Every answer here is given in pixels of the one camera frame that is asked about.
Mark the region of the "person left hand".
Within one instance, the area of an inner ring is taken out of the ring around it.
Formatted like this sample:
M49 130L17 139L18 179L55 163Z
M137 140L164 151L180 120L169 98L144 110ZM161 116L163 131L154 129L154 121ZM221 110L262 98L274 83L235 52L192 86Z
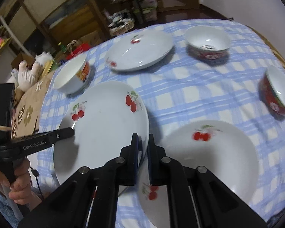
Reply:
M41 199L32 191L29 167L30 161L25 158L14 171L16 180L13 183L9 183L6 176L0 171L0 193L4 195L3 186L8 187L10 189L8 196L14 203L27 204L30 209L34 209L41 203Z

